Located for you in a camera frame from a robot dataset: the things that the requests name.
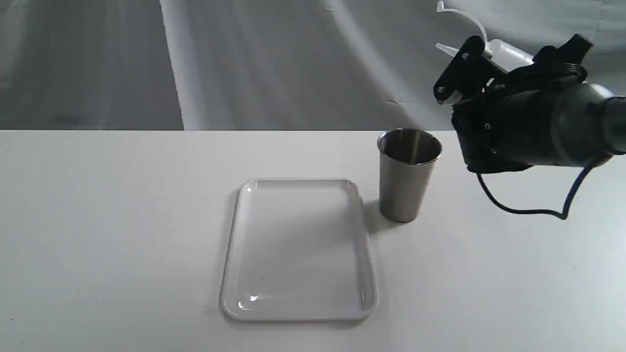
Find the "white tray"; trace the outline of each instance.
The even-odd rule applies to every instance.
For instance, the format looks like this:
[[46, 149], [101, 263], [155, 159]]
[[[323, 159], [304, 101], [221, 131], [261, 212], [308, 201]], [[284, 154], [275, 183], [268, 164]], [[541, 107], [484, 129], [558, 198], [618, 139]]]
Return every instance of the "white tray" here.
[[243, 321], [360, 320], [378, 305], [356, 185], [252, 180], [237, 197], [220, 302]]

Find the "white table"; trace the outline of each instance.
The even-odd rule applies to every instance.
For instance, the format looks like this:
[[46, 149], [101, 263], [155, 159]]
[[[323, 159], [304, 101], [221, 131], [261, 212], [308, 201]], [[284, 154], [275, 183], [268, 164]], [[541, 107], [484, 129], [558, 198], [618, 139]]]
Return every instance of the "white table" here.
[[[498, 210], [453, 132], [419, 219], [376, 211], [378, 132], [0, 132], [1, 351], [625, 351], [626, 158], [571, 219]], [[578, 170], [487, 177], [560, 209]], [[340, 177], [367, 204], [380, 306], [354, 326], [242, 324], [218, 292], [235, 192]]]

